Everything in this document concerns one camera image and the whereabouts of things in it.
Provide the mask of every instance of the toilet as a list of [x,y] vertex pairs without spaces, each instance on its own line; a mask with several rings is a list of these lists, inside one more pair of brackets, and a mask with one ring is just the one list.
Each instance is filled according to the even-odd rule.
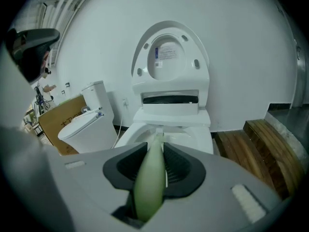
[[150,147],[162,127],[165,142],[213,154],[205,109],[209,58],[192,30],[175,21],[150,27],[137,45],[131,74],[140,108],[116,147],[136,142]]
[[74,118],[58,134],[58,138],[79,153],[110,149],[117,139],[112,124],[114,113],[103,81],[92,82],[82,90],[89,110]]

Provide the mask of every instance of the gray floor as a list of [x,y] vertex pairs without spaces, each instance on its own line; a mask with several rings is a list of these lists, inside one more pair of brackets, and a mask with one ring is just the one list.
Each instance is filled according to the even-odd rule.
[[269,111],[269,113],[285,125],[309,153],[309,107]]

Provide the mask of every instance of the wooden floor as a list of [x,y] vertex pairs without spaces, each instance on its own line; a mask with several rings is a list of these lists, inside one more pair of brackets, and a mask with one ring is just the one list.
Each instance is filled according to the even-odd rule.
[[248,170],[282,199],[295,193],[304,176],[293,150],[263,119],[247,121],[243,130],[218,132],[215,141],[221,156]]

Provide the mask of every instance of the open toilet lid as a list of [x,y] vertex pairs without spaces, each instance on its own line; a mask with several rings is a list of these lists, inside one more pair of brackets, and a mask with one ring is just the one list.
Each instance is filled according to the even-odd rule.
[[76,117],[70,124],[65,126],[58,134],[60,140],[74,136],[83,128],[91,124],[98,118],[98,113],[90,113]]

